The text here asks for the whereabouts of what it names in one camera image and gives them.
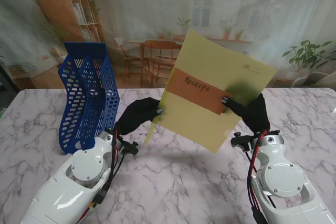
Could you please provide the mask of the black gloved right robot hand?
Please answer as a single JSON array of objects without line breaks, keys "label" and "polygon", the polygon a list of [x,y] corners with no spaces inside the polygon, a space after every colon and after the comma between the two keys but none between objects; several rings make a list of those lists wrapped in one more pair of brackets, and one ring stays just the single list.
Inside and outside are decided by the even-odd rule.
[{"label": "black gloved right robot hand", "polygon": [[221,103],[231,109],[237,116],[240,116],[247,127],[253,132],[264,132],[270,130],[266,103],[261,93],[255,100],[244,106],[229,97],[222,97]]}]

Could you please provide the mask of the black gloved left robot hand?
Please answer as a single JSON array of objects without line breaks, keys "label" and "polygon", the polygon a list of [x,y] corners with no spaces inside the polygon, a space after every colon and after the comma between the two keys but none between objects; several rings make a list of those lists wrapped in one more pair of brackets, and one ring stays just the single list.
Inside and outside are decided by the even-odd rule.
[{"label": "black gloved left robot hand", "polygon": [[162,114],[159,108],[160,101],[152,97],[135,100],[127,106],[119,120],[115,123],[114,130],[119,135],[127,135],[135,131],[142,123],[153,121]]}]

